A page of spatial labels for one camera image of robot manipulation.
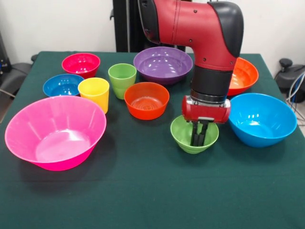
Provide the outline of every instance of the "purple bowl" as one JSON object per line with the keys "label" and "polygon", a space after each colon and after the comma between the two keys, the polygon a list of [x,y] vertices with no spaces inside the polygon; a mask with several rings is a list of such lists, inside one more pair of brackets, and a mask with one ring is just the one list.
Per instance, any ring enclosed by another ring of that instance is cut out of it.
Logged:
{"label": "purple bowl", "polygon": [[188,74],[193,67],[193,60],[179,49],[154,47],[138,53],[133,65],[147,81],[170,85]]}

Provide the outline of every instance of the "plastic bowl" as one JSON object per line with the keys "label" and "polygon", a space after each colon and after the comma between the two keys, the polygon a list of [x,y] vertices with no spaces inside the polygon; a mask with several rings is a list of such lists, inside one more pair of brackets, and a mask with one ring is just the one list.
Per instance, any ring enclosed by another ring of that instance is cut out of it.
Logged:
{"label": "plastic bowl", "polygon": [[248,146],[266,147],[289,136],[297,126],[297,118],[286,103],[265,95],[248,93],[231,100],[229,123]]}
{"label": "plastic bowl", "polygon": [[191,57],[175,48],[154,47],[141,51],[133,65],[149,82],[170,85],[182,80],[193,67]]}
{"label": "plastic bowl", "polygon": [[5,143],[18,158],[51,171],[87,159],[106,128],[102,109],[88,99],[56,96],[19,111],[5,131]]}
{"label": "plastic bowl", "polygon": [[237,58],[228,96],[245,92],[258,80],[259,74],[256,67],[243,58]]}
{"label": "plastic bowl", "polygon": [[77,53],[66,57],[61,66],[67,73],[77,74],[88,79],[95,77],[100,64],[100,58],[94,54]]}
{"label": "plastic bowl", "polygon": [[[198,124],[198,133],[201,132],[202,124]],[[190,146],[192,138],[192,123],[186,122],[181,115],[175,118],[171,124],[171,133],[178,146],[189,154],[198,154],[213,145],[219,136],[218,126],[215,123],[209,123],[206,131],[203,146]]]}
{"label": "plastic bowl", "polygon": [[142,120],[152,120],[164,113],[170,94],[160,84],[143,82],[129,87],[125,91],[124,99],[132,116]]}
{"label": "plastic bowl", "polygon": [[43,92],[48,97],[58,95],[78,95],[78,84],[83,81],[79,75],[62,74],[48,79],[43,85]]}

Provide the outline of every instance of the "red bowl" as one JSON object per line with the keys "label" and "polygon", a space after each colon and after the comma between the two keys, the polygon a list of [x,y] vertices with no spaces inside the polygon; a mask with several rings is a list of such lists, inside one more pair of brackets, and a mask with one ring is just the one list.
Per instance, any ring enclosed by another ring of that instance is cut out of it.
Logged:
{"label": "red bowl", "polygon": [[77,53],[66,57],[61,66],[65,72],[80,75],[84,79],[95,77],[101,64],[98,56],[91,53]]}
{"label": "red bowl", "polygon": [[142,120],[153,120],[163,115],[170,94],[157,83],[142,82],[129,87],[124,94],[128,111]]}
{"label": "red bowl", "polygon": [[253,64],[243,58],[237,58],[228,96],[243,93],[256,83],[258,77],[258,70]]}

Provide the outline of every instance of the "yellow cup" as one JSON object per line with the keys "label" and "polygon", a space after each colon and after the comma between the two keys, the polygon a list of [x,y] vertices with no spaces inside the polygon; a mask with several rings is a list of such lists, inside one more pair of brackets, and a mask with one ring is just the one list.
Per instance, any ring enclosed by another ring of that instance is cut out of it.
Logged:
{"label": "yellow cup", "polygon": [[109,83],[107,80],[93,77],[83,80],[78,85],[81,97],[95,102],[106,114],[109,102]]}

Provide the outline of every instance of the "white wall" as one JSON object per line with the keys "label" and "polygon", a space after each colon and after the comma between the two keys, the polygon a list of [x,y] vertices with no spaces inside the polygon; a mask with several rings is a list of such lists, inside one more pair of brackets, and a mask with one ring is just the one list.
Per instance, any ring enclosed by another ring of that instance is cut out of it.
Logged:
{"label": "white wall", "polygon": [[0,0],[0,31],[12,63],[39,51],[113,51],[112,0]]}
{"label": "white wall", "polygon": [[[305,62],[304,0],[231,1],[244,15],[243,53],[261,53],[272,74],[282,57]],[[112,0],[0,0],[0,31],[13,63],[41,50],[115,52],[111,9]]]}

